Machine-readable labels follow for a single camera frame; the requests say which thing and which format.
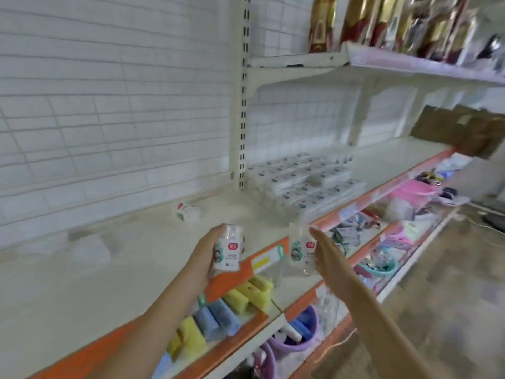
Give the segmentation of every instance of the yellow sponge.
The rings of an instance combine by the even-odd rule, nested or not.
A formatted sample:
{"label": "yellow sponge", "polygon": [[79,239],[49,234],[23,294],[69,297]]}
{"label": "yellow sponge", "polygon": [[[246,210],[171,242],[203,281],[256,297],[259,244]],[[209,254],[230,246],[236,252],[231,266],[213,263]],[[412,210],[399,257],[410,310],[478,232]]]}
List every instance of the yellow sponge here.
{"label": "yellow sponge", "polygon": [[269,293],[263,293],[259,288],[251,285],[249,282],[242,283],[242,285],[237,286],[236,289],[261,311],[267,311],[271,303]]}
{"label": "yellow sponge", "polygon": [[249,299],[235,289],[230,290],[226,295],[224,295],[223,300],[237,314],[243,314],[249,304]]}
{"label": "yellow sponge", "polygon": [[177,330],[174,337],[168,342],[167,352],[172,358],[172,362],[175,362],[182,350],[182,338],[180,336],[180,331]]}
{"label": "yellow sponge", "polygon": [[259,288],[263,293],[270,293],[270,291],[274,288],[272,281],[261,275],[252,277],[249,279],[249,282]]}
{"label": "yellow sponge", "polygon": [[207,342],[192,316],[182,321],[180,330],[184,351],[190,356],[199,355],[205,349]]}

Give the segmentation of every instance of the floor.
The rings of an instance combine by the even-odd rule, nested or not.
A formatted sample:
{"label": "floor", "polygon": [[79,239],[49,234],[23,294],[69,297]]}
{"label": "floor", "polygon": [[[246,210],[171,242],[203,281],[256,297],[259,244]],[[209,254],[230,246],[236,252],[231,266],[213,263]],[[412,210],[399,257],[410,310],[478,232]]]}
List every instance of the floor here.
{"label": "floor", "polygon": [[[505,235],[451,221],[384,305],[437,378],[505,378]],[[379,378],[357,333],[312,376]]]}

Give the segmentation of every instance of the teal plastic bowl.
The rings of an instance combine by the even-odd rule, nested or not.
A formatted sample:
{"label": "teal plastic bowl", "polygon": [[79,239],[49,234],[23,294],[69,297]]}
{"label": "teal plastic bowl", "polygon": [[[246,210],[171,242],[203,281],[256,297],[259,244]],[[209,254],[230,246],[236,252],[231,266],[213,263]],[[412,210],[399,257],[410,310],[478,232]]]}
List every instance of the teal plastic bowl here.
{"label": "teal plastic bowl", "polygon": [[396,260],[392,259],[391,262],[389,263],[389,265],[387,266],[387,270],[384,270],[384,271],[378,271],[378,270],[371,269],[366,264],[361,263],[361,262],[358,263],[358,266],[372,276],[375,276],[377,278],[383,278],[385,276],[394,274],[394,272],[398,268],[398,262]]}

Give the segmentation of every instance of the purple bucket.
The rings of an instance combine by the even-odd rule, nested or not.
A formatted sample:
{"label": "purple bucket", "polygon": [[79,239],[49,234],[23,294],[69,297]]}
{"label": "purple bucket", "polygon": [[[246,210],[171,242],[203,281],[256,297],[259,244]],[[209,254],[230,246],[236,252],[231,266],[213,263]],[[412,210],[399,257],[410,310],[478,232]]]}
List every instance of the purple bucket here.
{"label": "purple bucket", "polygon": [[263,343],[260,348],[267,354],[267,358],[261,367],[262,379],[277,379],[277,364],[275,363],[275,356],[272,348],[268,343]]}
{"label": "purple bucket", "polygon": [[312,319],[311,324],[307,327],[312,334],[312,338],[294,346],[281,343],[272,337],[268,338],[268,343],[274,349],[275,357],[282,358],[284,355],[291,354],[293,352],[304,351],[312,344],[314,335],[319,332],[319,317],[317,316],[316,309],[313,306],[308,306],[304,312],[306,312],[306,314]]}

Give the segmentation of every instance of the forearm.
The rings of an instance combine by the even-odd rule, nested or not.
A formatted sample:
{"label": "forearm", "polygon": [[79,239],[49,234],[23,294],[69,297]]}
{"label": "forearm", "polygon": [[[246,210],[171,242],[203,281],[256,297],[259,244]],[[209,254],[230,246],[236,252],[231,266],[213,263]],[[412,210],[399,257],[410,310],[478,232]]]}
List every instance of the forearm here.
{"label": "forearm", "polygon": [[164,354],[168,341],[203,289],[197,277],[183,269],[138,319],[128,339],[93,379],[148,379]]}
{"label": "forearm", "polygon": [[419,352],[360,281],[345,299],[352,321],[382,379],[434,379]]}

